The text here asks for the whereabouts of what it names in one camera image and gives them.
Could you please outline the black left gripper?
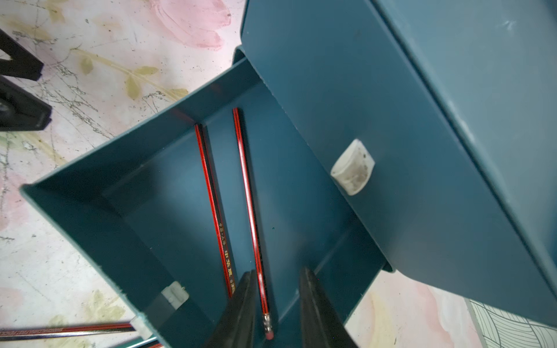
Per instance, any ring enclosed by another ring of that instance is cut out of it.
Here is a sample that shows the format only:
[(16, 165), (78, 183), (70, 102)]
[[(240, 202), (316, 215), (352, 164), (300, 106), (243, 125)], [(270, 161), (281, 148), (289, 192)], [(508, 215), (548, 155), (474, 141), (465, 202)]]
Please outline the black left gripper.
[(8, 79), (38, 81), (43, 62), (4, 31), (1, 51), (10, 57), (1, 59), (1, 131), (44, 130), (52, 120), (52, 107)]

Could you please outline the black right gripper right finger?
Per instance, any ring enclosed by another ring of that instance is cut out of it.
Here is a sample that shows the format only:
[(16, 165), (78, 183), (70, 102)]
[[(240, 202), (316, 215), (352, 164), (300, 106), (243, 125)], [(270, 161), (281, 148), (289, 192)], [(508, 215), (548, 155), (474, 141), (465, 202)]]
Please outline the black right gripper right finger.
[(352, 340), (326, 296), (316, 274), (303, 268), (299, 278), (303, 347), (353, 347)]

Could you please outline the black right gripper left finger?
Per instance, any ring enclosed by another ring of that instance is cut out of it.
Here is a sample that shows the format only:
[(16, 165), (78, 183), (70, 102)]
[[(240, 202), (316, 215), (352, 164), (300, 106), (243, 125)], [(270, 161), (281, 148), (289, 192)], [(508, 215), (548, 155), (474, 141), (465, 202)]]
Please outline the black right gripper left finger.
[(254, 347), (257, 273), (245, 272), (204, 347)]

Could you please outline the teal drawer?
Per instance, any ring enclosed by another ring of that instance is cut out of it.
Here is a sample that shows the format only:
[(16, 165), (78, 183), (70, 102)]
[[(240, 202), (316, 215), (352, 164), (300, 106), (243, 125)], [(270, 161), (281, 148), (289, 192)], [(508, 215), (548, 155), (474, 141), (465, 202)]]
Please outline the teal drawer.
[(375, 162), (347, 200), (416, 281), (556, 324), (551, 289), (379, 1), (248, 1), (247, 58), (321, 164)]
[(299, 275), (310, 268), (346, 321), (386, 259), (246, 58), (22, 196), (169, 347), (201, 347), (228, 302), (194, 126), (202, 126), (236, 277), (255, 269), (233, 111), (242, 136), (271, 311), (266, 340), (300, 347)]

